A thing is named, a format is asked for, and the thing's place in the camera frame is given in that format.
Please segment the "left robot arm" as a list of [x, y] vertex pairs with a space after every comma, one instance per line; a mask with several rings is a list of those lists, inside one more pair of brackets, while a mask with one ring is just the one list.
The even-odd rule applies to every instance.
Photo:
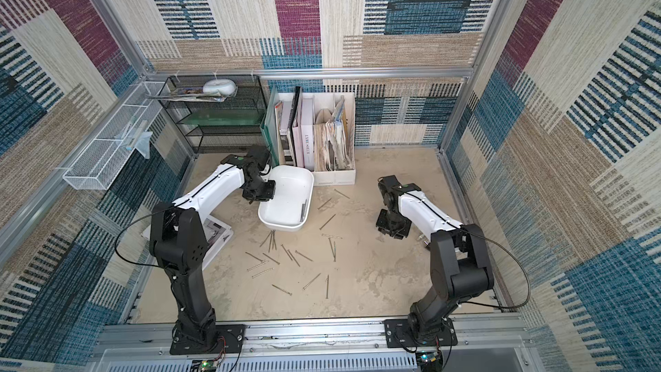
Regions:
[[210, 353], [219, 344], [215, 311], [203, 279], [203, 260], [210, 248], [203, 222], [237, 189], [249, 203], [272, 200], [275, 181], [264, 178], [269, 164], [265, 146], [252, 146], [246, 155], [230, 154], [188, 194], [154, 207], [149, 252], [170, 280], [177, 303], [175, 351]]

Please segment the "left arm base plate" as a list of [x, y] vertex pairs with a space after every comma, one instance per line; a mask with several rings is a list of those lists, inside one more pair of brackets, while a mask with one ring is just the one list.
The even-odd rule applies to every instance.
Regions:
[[245, 324], [215, 324], [209, 330], [185, 332], [178, 321], [172, 330], [170, 354], [239, 354], [243, 348]]

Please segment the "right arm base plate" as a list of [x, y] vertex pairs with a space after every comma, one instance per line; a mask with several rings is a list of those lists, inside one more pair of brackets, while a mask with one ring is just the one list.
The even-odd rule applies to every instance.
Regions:
[[456, 346], [458, 339], [451, 318], [441, 318], [435, 324], [414, 325], [410, 319], [386, 319], [383, 321], [387, 347], [413, 349], [421, 347]]

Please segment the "white plastic storage box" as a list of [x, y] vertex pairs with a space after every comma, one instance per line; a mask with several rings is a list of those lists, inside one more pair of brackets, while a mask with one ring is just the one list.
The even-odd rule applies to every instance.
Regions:
[[[258, 217], [271, 230], [297, 232], [307, 221], [312, 202], [314, 175], [305, 168], [278, 165], [269, 174], [275, 181], [274, 198], [261, 203]], [[301, 220], [301, 205], [308, 200], [307, 216]]]

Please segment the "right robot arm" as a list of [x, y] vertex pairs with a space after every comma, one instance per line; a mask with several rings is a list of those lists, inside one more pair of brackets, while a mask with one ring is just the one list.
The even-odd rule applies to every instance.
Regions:
[[394, 239], [404, 239], [416, 227], [430, 250], [431, 287], [411, 305], [408, 316], [413, 339], [433, 339], [449, 330], [449, 315], [494, 286], [495, 278], [484, 234], [433, 204], [416, 184], [402, 184], [394, 175], [380, 177], [378, 188], [385, 208], [376, 227]]

